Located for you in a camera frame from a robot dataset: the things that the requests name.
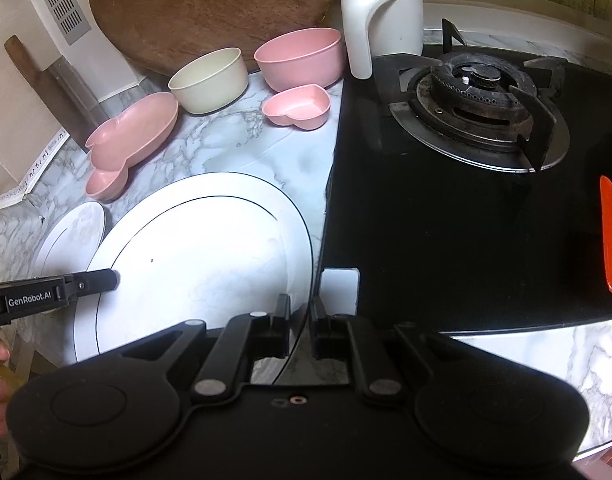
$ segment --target pink divided tray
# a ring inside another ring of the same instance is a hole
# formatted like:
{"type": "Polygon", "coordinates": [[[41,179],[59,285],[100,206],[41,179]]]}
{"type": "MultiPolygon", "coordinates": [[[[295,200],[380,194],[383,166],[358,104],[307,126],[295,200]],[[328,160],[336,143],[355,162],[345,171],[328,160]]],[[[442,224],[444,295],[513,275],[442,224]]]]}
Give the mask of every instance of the pink divided tray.
{"type": "Polygon", "coordinates": [[[128,182],[128,168],[161,146],[175,126],[178,111],[173,94],[158,92],[99,126],[86,141],[95,168],[86,183],[86,194],[96,200],[117,198],[128,182]]]}

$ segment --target white plate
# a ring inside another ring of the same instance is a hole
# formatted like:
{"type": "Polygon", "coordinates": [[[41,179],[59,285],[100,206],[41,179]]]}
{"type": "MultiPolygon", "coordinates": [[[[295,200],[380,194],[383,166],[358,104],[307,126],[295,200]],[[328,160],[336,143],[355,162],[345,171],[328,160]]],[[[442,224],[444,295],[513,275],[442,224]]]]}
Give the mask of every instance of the white plate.
{"type": "MultiPolygon", "coordinates": [[[[78,301],[78,361],[187,319],[208,328],[238,314],[307,304],[313,263],[308,230],[280,190],[239,173],[180,180],[137,204],[113,228],[89,270],[119,273],[117,290],[78,301]]],[[[273,380],[280,360],[256,376],[273,380]]]]}
{"type": "Polygon", "coordinates": [[[88,268],[104,236],[106,216],[97,202],[86,202],[64,215],[48,233],[31,275],[57,276],[88,268]]]}

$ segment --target white electric kettle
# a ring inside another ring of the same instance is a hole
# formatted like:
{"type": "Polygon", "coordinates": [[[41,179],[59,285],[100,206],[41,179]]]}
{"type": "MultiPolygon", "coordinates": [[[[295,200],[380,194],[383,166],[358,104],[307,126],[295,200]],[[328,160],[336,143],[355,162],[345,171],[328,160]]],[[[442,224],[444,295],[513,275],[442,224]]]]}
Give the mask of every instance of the white electric kettle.
{"type": "Polygon", "coordinates": [[[350,70],[372,75],[372,57],[421,54],[423,0],[342,0],[343,34],[350,70]]]}

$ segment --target kettle handle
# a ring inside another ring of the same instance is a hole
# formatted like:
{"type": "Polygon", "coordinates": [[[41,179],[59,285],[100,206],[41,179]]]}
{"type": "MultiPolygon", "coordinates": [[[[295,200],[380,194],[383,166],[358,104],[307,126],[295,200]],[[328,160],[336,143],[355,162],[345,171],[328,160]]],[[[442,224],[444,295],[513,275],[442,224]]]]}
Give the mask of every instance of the kettle handle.
{"type": "Polygon", "coordinates": [[[375,11],[392,0],[342,0],[343,35],[350,71],[357,79],[372,75],[368,26],[375,11]]]}

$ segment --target round wooden chopping board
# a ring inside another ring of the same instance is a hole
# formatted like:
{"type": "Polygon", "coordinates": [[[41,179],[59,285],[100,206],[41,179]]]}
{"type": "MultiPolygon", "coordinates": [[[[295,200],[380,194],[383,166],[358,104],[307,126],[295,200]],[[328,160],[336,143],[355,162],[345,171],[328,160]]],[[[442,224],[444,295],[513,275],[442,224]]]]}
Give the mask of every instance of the round wooden chopping board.
{"type": "Polygon", "coordinates": [[[90,0],[97,24],[135,63],[164,75],[227,46],[249,70],[256,49],[299,28],[317,26],[332,0],[90,0]]]}

